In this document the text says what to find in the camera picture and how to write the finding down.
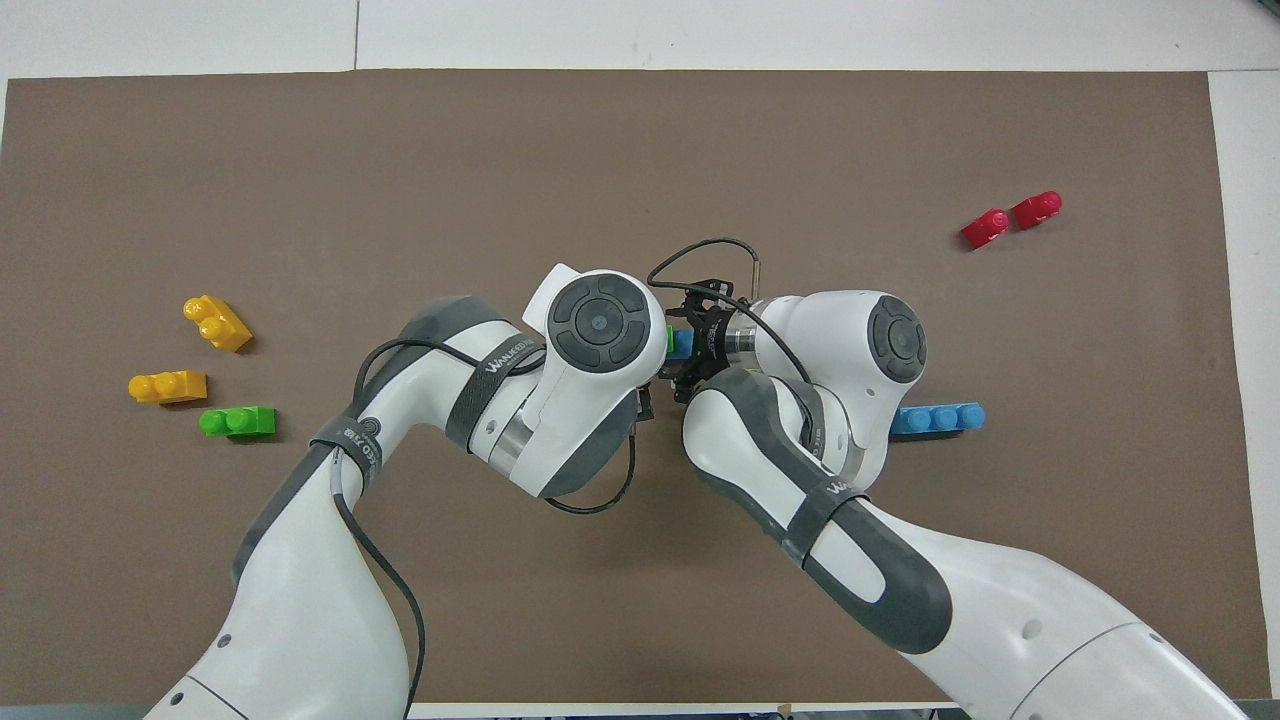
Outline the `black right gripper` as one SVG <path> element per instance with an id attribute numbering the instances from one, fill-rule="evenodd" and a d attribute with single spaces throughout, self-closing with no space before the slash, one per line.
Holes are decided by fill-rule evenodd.
<path id="1" fill-rule="evenodd" d="M 695 287 L 684 287 L 684 292 L 680 311 L 690 325 L 695 325 L 695 357 L 681 363 L 675 372 L 677 404 L 689 404 L 700 383 L 730 365 L 724 334 L 739 311 L 732 283 L 696 283 Z"/>

